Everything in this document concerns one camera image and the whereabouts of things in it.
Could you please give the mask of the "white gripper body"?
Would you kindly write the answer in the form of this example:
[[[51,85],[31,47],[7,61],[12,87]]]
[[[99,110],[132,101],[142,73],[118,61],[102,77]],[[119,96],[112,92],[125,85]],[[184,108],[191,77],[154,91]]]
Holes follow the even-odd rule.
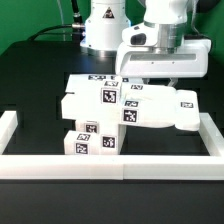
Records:
[[[122,77],[194,78],[208,70],[212,42],[203,35],[184,35],[185,24],[143,22],[122,32],[115,71]]]

